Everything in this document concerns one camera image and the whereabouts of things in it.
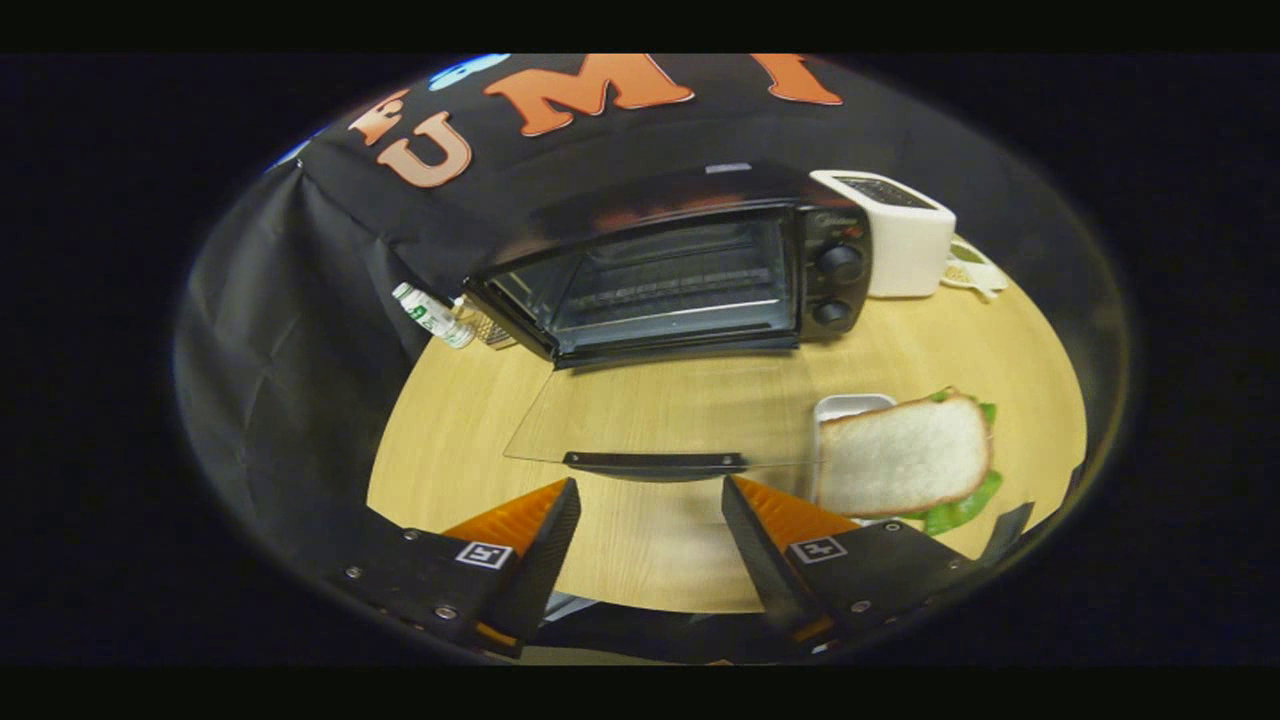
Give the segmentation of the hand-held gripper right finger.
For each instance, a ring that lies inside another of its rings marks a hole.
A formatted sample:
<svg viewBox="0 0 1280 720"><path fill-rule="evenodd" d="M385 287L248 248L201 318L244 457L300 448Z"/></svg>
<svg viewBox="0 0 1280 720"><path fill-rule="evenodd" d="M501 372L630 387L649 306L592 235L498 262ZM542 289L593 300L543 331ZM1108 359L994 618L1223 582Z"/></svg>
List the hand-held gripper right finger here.
<svg viewBox="0 0 1280 720"><path fill-rule="evenodd" d="M787 647L879 641L977 573L975 561L905 521L860 524L745 477L724 477L722 515Z"/></svg>

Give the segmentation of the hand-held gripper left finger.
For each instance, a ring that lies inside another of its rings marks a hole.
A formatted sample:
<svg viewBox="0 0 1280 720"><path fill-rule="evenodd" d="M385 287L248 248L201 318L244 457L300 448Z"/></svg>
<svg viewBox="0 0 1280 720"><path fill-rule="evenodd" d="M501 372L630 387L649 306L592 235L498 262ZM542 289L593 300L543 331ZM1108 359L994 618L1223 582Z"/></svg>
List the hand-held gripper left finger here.
<svg viewBox="0 0 1280 720"><path fill-rule="evenodd" d="M340 560L340 589L465 652L518 659L545 616L581 514L563 478L443 532L378 518Z"/></svg>

